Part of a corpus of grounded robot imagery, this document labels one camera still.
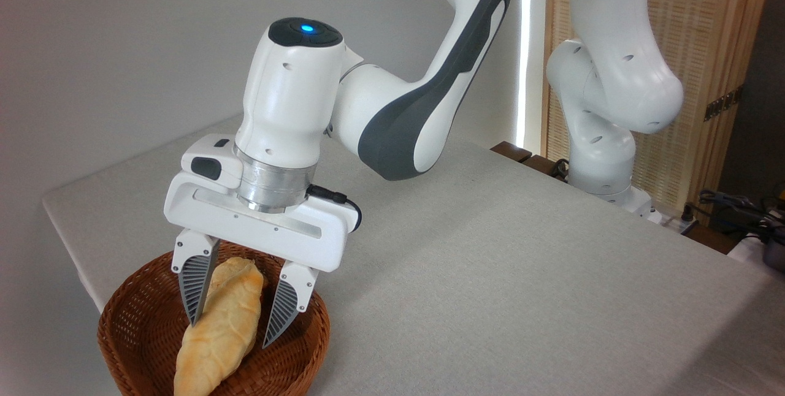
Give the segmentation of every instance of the cable connector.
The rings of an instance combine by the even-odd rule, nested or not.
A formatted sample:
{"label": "cable connector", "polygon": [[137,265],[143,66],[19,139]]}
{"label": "cable connector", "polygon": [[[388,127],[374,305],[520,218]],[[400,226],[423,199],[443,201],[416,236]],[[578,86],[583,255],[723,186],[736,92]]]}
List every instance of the cable connector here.
{"label": "cable connector", "polygon": [[318,185],[308,186],[305,193],[313,195],[314,197],[325,198],[326,200],[331,200],[338,204],[345,204],[346,200],[348,200],[345,193],[331,191],[330,189]]}
{"label": "cable connector", "polygon": [[692,212],[692,205],[684,203],[684,210],[681,212],[681,220],[684,222],[692,222],[695,220],[695,214]]}

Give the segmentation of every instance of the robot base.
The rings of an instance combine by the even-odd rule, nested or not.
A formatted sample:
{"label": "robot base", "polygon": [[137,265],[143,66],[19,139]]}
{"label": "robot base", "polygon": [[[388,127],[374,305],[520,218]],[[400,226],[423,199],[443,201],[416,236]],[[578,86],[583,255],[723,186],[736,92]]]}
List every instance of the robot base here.
{"label": "robot base", "polygon": [[614,203],[620,208],[626,209],[626,211],[640,215],[640,217],[646,218],[650,222],[657,224],[662,222],[662,214],[651,204],[651,196],[636,187],[630,186],[622,192],[610,195],[597,195],[597,197],[609,203]]}

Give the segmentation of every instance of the bread roll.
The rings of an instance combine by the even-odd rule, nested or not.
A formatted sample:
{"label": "bread roll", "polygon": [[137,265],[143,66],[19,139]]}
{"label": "bread roll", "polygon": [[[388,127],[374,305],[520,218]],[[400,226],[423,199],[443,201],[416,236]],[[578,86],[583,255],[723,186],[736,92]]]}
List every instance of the bread roll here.
{"label": "bread roll", "polygon": [[202,316],[183,335],[174,396],[208,396],[239,367],[256,340],[263,287],[251,260],[235,257],[215,268]]}

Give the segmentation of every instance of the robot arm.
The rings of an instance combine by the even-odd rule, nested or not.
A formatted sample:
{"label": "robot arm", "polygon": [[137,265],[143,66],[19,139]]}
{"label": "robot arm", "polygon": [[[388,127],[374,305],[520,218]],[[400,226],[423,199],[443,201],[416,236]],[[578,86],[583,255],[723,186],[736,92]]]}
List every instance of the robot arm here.
{"label": "robot arm", "polygon": [[325,131],[389,180],[435,164],[510,0],[448,2],[454,21],[414,83],[362,63],[323,22],[290,17],[264,32],[237,134],[194,143],[164,204],[169,222],[185,228],[172,271],[192,324],[204,306],[219,239],[286,260],[264,346],[306,310],[317,274],[339,266],[359,209],[311,184]]}
{"label": "robot arm", "polygon": [[388,180],[434,166],[510,0],[448,2],[454,21],[421,80],[407,83],[361,64],[341,82],[331,134]]}
{"label": "robot arm", "polygon": [[579,39],[558,46],[546,70],[569,129],[569,183],[645,216],[651,201],[630,185],[630,130],[667,127],[681,82],[660,55],[647,0],[570,0],[570,10]]}

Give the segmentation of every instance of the brown wicker basket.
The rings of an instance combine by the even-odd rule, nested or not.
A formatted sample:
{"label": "brown wicker basket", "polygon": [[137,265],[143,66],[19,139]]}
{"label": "brown wicker basket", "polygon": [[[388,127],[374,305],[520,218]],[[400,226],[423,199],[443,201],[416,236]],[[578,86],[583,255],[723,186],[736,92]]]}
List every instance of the brown wicker basket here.
{"label": "brown wicker basket", "polygon": [[[257,343],[237,371],[213,395],[305,394],[327,351],[330,320],[314,293],[308,310],[271,346],[261,348],[266,321],[278,284],[280,259],[221,242],[218,262],[233,256],[252,259],[270,281],[262,293]],[[104,307],[98,344],[109,371],[124,395],[155,396],[174,392],[174,366],[188,318],[177,276],[169,267],[172,253],[152,260],[129,276]]]}

